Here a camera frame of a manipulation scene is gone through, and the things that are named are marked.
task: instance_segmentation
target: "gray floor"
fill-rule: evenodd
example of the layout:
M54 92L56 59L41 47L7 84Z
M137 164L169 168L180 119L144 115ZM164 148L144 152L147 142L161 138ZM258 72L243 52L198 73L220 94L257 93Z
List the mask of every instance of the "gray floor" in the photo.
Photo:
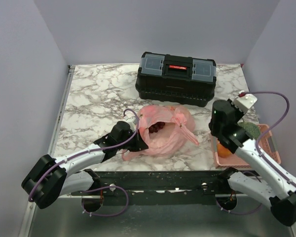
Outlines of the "gray floor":
M257 203L243 197L238 211ZM121 207L102 207L113 213ZM59 198L44 210L35 210L31 237L292 237L266 208L249 216L221 212L217 206L130 206L117 217L82 214L79 198Z

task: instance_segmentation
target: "toolbox lid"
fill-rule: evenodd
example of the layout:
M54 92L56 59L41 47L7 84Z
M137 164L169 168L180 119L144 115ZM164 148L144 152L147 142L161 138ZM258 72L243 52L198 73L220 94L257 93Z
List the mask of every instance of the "toolbox lid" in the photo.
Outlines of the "toolbox lid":
M139 65L143 74L161 76L164 55L146 54Z
M216 66L212 61L193 59L192 80L213 82L216 76Z

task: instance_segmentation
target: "orange fruit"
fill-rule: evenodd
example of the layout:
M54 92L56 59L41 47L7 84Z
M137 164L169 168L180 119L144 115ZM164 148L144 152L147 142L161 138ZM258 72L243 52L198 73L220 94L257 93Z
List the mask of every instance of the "orange fruit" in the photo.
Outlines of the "orange fruit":
M217 153L221 158L227 158L228 156L232 155L231 151L220 143L217 144Z

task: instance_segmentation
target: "toolbox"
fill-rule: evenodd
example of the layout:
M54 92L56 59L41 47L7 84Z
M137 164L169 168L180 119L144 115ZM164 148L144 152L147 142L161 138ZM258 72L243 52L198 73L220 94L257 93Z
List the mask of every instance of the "toolbox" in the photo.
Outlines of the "toolbox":
M205 107L215 95L216 63L211 59L145 52L136 89L142 99Z

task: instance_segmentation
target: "white wall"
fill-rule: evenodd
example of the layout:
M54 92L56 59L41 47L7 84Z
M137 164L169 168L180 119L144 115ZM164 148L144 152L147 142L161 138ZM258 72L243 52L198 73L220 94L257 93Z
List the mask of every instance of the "white wall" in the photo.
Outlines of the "white wall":
M47 153L67 73L34 2L0 1L0 237L18 236L21 182Z
M283 92L291 102L285 120L274 129L283 166L296 175L296 0L281 0L244 65L251 91ZM273 124L284 112L285 101L259 96L261 121Z
M35 0L69 64L144 51L243 63L279 0Z

